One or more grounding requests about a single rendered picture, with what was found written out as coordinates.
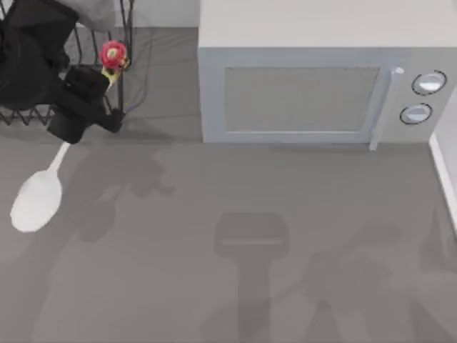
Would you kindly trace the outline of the pale microwave oven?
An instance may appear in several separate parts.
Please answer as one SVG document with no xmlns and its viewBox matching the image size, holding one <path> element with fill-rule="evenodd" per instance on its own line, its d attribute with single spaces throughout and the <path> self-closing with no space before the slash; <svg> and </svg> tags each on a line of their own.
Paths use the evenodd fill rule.
<svg viewBox="0 0 457 343">
<path fill-rule="evenodd" d="M 204 47 L 380 49 L 405 73 L 379 145 L 424 144 L 457 87 L 457 0 L 201 0 L 198 64 Z M 446 85 L 415 94 L 413 80 L 435 70 Z M 401 122 L 420 103 L 432 116 Z"/>
</svg>

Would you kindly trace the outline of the microwave door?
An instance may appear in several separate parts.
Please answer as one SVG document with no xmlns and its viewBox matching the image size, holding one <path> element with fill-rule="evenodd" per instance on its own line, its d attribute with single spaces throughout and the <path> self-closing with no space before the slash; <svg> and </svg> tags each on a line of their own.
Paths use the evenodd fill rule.
<svg viewBox="0 0 457 343">
<path fill-rule="evenodd" d="M 390 84 L 380 49 L 199 49 L 204 141 L 364 144 Z"/>
</svg>

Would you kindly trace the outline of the small microwave knob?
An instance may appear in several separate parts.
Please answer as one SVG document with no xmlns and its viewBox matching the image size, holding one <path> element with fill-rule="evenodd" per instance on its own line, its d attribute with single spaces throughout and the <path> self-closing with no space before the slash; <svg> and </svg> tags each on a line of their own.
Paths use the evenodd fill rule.
<svg viewBox="0 0 457 343">
<path fill-rule="evenodd" d="M 425 103 L 405 107 L 399 119 L 405 125 L 418 125 L 427 121 L 433 114 L 433 108 Z"/>
</svg>

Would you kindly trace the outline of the large microwave knob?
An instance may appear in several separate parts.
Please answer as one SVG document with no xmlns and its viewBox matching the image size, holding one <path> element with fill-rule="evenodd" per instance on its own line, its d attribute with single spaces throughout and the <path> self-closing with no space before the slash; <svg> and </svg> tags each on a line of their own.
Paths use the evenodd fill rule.
<svg viewBox="0 0 457 343">
<path fill-rule="evenodd" d="M 418 75 L 412 82 L 411 88 L 415 94 L 428 96 L 440 91 L 447 83 L 447 76 L 435 70 Z"/>
</svg>

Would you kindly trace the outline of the white spoon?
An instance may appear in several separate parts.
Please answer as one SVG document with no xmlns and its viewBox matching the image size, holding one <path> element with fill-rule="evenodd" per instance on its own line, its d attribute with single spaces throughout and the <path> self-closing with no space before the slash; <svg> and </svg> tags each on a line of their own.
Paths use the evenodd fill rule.
<svg viewBox="0 0 457 343">
<path fill-rule="evenodd" d="M 70 146 L 64 142 L 48 168 L 32 174 L 19 189 L 10 211 L 11 225 L 19 232 L 37 232 L 59 210 L 63 194 L 59 169 Z"/>
</svg>

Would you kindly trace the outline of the red and yellow toy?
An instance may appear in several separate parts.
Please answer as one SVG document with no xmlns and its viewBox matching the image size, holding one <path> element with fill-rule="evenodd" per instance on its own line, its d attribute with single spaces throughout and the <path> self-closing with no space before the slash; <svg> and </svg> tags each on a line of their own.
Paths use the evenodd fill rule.
<svg viewBox="0 0 457 343">
<path fill-rule="evenodd" d="M 120 41 L 111 40 L 102 46 L 101 50 L 101 73 L 108 79 L 109 87 L 113 86 L 123 72 L 117 71 L 119 60 L 128 58 L 127 48 Z"/>
</svg>

